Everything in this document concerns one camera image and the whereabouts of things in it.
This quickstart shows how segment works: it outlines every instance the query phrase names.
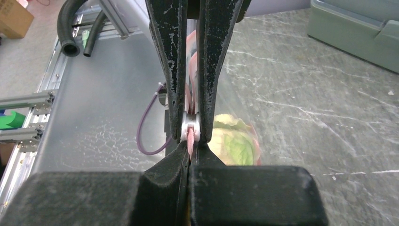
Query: transparent plastic bag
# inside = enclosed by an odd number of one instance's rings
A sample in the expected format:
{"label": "transparent plastic bag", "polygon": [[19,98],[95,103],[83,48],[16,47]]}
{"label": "transparent plastic bag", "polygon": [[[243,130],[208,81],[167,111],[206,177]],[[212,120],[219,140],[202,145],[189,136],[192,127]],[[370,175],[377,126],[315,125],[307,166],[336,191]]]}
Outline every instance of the transparent plastic bag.
{"label": "transparent plastic bag", "polygon": [[[195,103],[198,101],[195,90],[197,87],[195,30],[187,36],[186,54],[188,62],[186,99],[191,99],[191,103]],[[224,70],[219,76],[212,138],[208,145],[226,165],[260,165],[258,136],[250,123],[247,110],[243,108]]]}

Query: gray marble tabletop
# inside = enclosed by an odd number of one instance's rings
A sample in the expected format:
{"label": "gray marble tabletop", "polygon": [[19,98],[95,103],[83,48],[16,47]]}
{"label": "gray marble tabletop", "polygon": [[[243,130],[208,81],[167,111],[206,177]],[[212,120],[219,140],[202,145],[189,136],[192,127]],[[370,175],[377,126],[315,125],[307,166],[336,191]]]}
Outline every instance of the gray marble tabletop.
{"label": "gray marble tabletop", "polygon": [[225,68],[262,164],[305,167],[330,225],[399,225],[399,75],[306,34],[309,10],[245,18]]}

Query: black hose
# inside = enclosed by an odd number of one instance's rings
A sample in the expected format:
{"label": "black hose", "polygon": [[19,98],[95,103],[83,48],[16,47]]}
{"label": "black hose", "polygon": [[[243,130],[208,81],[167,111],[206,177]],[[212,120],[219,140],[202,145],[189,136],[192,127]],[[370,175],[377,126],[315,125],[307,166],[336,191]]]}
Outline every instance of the black hose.
{"label": "black hose", "polygon": [[91,57],[91,52],[93,51],[94,44],[97,40],[97,35],[101,32],[104,27],[104,20],[107,18],[105,13],[101,10],[98,14],[93,26],[91,27],[90,33],[88,35],[87,43],[83,55],[86,57]]}
{"label": "black hose", "polygon": [[75,57],[80,49],[72,36],[71,26],[78,9],[87,0],[67,0],[61,7],[57,20],[57,34],[61,43],[62,52],[68,57]]}

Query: green connector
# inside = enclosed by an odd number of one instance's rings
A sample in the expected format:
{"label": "green connector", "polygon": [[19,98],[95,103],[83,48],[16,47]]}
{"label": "green connector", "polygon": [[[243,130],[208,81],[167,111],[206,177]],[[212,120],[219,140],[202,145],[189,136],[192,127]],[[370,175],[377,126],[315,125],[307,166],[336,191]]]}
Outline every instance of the green connector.
{"label": "green connector", "polygon": [[11,111],[11,115],[0,116],[0,130],[21,128],[25,115]]}
{"label": "green connector", "polygon": [[83,31],[83,33],[82,33],[83,48],[86,47],[86,43],[87,43],[87,39],[88,39],[89,33],[90,32],[88,30]]}

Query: purple tube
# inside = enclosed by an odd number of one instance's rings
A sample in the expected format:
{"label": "purple tube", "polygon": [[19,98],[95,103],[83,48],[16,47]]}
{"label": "purple tube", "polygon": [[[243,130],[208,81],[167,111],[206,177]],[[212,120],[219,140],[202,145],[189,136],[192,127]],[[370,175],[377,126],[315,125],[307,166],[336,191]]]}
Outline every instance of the purple tube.
{"label": "purple tube", "polygon": [[162,87],[164,87],[166,85],[166,83],[160,84],[160,86],[157,89],[157,92],[154,94],[154,96],[151,99],[150,104],[147,106],[146,110],[144,111],[143,116],[140,119],[140,122],[138,124],[138,128],[137,128],[137,136],[136,136],[136,142],[137,142],[137,147],[138,150],[140,150],[141,153],[146,154],[146,155],[155,155],[160,153],[163,149],[165,149],[167,147],[167,145],[170,143],[170,141],[172,140],[172,137],[168,137],[168,139],[166,140],[166,142],[157,150],[153,151],[153,152],[148,152],[146,151],[146,149],[144,148],[143,144],[141,143],[141,129],[143,128],[143,124],[144,124],[144,120],[148,115],[148,112],[151,110],[152,106],[154,105],[155,100],[157,99],[158,93],[159,91],[162,89]]}

